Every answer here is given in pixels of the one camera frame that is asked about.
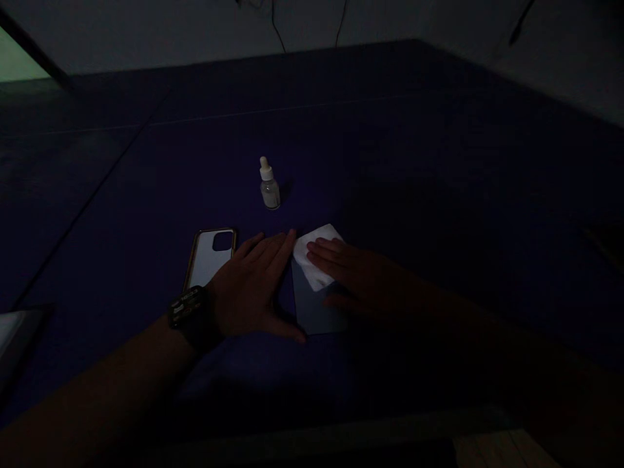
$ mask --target bottle cap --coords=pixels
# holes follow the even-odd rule
[[[268,165],[267,158],[264,156],[260,158],[260,177],[262,177],[263,181],[273,179],[273,168]]]

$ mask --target clear bottle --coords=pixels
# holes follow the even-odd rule
[[[264,156],[260,158],[260,177],[262,177],[260,192],[265,206],[269,209],[279,208],[281,204],[280,187],[273,178],[273,168],[268,165],[267,158]]]

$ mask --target black cable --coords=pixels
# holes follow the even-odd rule
[[[343,28],[343,21],[345,20],[346,4],[347,3],[349,3],[349,0],[344,0],[343,15],[340,17],[340,24],[338,25],[338,32],[336,33],[336,43],[333,45],[334,49],[338,48],[338,37],[340,37],[340,30]]]
[[[531,7],[533,7],[534,3],[535,3],[535,0],[530,0],[526,4],[525,10],[520,15],[520,19],[518,20],[518,24],[515,26],[515,29],[513,30],[512,35],[509,38],[509,46],[510,47],[512,45],[514,45],[515,42],[520,37],[520,33],[522,32],[522,24],[525,22],[525,19],[527,18],[527,15],[528,15],[528,11],[531,9]]]
[[[281,44],[282,50],[286,53],[286,47],[284,47],[284,41],[281,40],[280,32],[278,28],[275,26],[275,0],[271,0],[271,24],[273,25],[273,29],[275,29],[275,33],[278,35],[279,43]]]

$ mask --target wall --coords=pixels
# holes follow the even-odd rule
[[[48,78],[48,74],[0,29],[0,83],[35,78]]]
[[[69,74],[282,53],[270,0],[0,0]],[[624,125],[619,0],[350,0],[339,46],[419,38]],[[344,3],[275,0],[288,52],[334,47]]]

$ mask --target white cloth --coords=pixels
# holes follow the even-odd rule
[[[331,224],[326,224],[325,226],[321,226],[320,228],[315,229],[314,231],[309,232],[308,234],[297,239],[297,242],[294,245],[294,250],[292,251],[292,256],[301,266],[301,269],[304,271],[305,278],[308,283],[310,283],[312,291],[315,293],[333,283],[333,278],[331,276],[327,273],[323,273],[317,267],[312,265],[310,260],[307,259],[307,244],[309,242],[314,242],[319,237],[323,237],[328,241],[336,238],[340,240],[343,239]]]

